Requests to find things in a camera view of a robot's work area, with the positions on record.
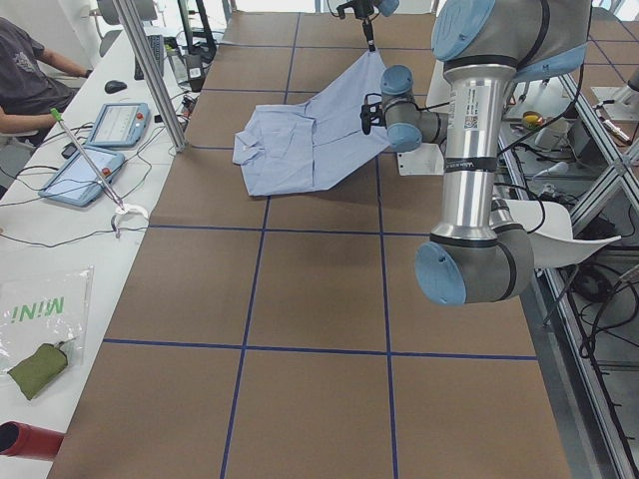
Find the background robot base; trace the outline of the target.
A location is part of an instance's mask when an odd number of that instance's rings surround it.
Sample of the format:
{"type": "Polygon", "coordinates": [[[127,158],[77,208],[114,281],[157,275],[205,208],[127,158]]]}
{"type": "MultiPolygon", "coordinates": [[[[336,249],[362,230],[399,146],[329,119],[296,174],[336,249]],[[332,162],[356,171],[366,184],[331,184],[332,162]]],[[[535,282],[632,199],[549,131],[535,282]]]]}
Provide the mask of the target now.
{"type": "Polygon", "coordinates": [[[592,87],[605,115],[612,121],[632,123],[638,121],[638,70],[621,87],[592,87]]]}

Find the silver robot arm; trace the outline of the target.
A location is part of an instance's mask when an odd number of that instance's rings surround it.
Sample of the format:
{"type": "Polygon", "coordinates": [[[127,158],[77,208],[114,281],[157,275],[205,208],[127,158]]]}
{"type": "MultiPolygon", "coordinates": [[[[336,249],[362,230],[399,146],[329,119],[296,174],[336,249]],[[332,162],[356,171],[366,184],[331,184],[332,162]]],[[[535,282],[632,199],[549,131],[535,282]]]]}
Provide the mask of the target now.
{"type": "Polygon", "coordinates": [[[398,7],[398,0],[354,0],[352,1],[353,13],[356,19],[362,23],[362,31],[366,40],[369,52],[375,51],[374,34],[373,34],[373,15],[374,11],[378,14],[388,17],[392,15],[398,7]]]}
{"type": "Polygon", "coordinates": [[[431,36],[450,87],[446,114],[416,107],[408,69],[384,72],[381,111],[391,147],[445,146],[441,219],[415,258],[418,284],[431,301],[501,301],[527,288],[529,235],[493,194],[506,91],[580,67],[590,18],[587,1],[447,2],[431,36]]]}

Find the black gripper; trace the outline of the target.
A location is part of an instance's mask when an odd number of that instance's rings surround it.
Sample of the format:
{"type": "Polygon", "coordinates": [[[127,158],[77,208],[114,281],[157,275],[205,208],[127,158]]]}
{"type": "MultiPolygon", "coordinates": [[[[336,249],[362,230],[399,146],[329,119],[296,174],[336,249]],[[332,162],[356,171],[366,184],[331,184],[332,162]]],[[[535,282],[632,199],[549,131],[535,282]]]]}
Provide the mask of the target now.
{"type": "Polygon", "coordinates": [[[372,21],[369,18],[374,14],[374,5],[372,0],[353,0],[353,13],[356,19],[363,19],[362,31],[365,37],[366,45],[369,52],[376,50],[374,43],[374,33],[372,21]]]}

